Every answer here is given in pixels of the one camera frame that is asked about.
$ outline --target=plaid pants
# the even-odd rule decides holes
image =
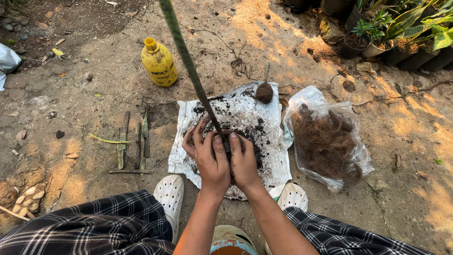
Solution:
[[[322,255],[432,255],[412,245],[289,207],[285,214]],[[37,217],[0,239],[0,255],[169,255],[172,230],[146,190]]]

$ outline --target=coconut fiber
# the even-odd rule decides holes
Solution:
[[[305,168],[346,184],[356,183],[362,169],[352,162],[356,142],[352,136],[353,121],[333,110],[328,115],[309,110],[302,104],[291,117],[294,146]]]

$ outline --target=clear plastic bag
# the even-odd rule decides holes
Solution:
[[[351,102],[347,101],[342,103],[328,104],[324,99],[323,93],[319,91],[316,86],[308,86],[292,96],[288,103],[289,106],[286,108],[286,113],[283,119],[285,136],[288,136],[292,138],[292,140],[294,140],[291,116],[293,114],[298,114],[297,112],[300,105],[306,104],[310,110],[314,110],[317,112],[317,114],[323,115],[328,114],[328,111],[331,109],[337,113],[341,113],[343,116],[351,118],[351,120],[354,122],[352,136],[354,137],[357,145],[352,151],[353,156],[351,162],[356,163],[358,166],[360,166],[360,168],[362,169],[362,176],[365,176],[374,170],[373,166],[371,165],[371,157],[368,153],[368,149],[361,142],[361,139],[359,137],[360,121],[352,110]],[[297,156],[297,147],[294,148],[294,151],[296,155],[297,167],[305,175],[327,185],[327,188],[335,193],[343,188],[343,180],[325,177],[305,168],[305,162],[303,162],[303,160],[301,160]]]

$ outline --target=plant stem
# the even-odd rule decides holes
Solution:
[[[225,142],[225,136],[223,135],[220,124],[217,121],[214,112],[212,111],[209,100],[207,99],[206,93],[204,92],[203,86],[201,85],[197,70],[195,69],[195,64],[193,63],[192,57],[190,56],[189,50],[187,49],[186,43],[184,42],[183,35],[181,34],[181,30],[179,29],[178,19],[176,18],[176,14],[174,13],[173,7],[171,6],[171,2],[170,0],[159,0],[159,4],[165,16],[165,20],[167,21],[167,25],[169,26],[170,32],[173,36],[174,44],[176,45],[184,66],[189,73],[190,80],[193,83],[197,97],[203,107],[206,109],[208,115],[211,117],[212,123],[217,130],[217,134],[219,134],[222,137],[222,141]]]

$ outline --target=white plastic bag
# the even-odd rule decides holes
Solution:
[[[352,136],[356,140],[357,144],[352,151],[353,156],[351,162],[360,166],[362,169],[362,176],[365,176],[374,170],[371,165],[371,157],[368,154],[368,150],[359,137],[360,121],[352,110],[351,102],[347,101],[329,105],[324,99],[323,93],[319,91],[316,86],[308,86],[292,96],[288,104],[289,106],[286,108],[286,113],[283,118],[283,126],[285,136],[291,137],[293,140],[294,134],[291,116],[298,111],[300,105],[302,104],[306,104],[310,110],[317,111],[318,114],[328,114],[328,110],[331,109],[337,113],[341,113],[344,116],[350,117],[354,121]],[[297,149],[294,148],[294,151],[296,152],[297,166],[305,175],[327,185],[327,188],[335,193],[343,188],[343,180],[331,179],[305,168],[305,162],[297,156]]]
[[[20,57],[12,49],[0,44],[0,91],[3,91],[6,74],[14,71],[20,62]]]

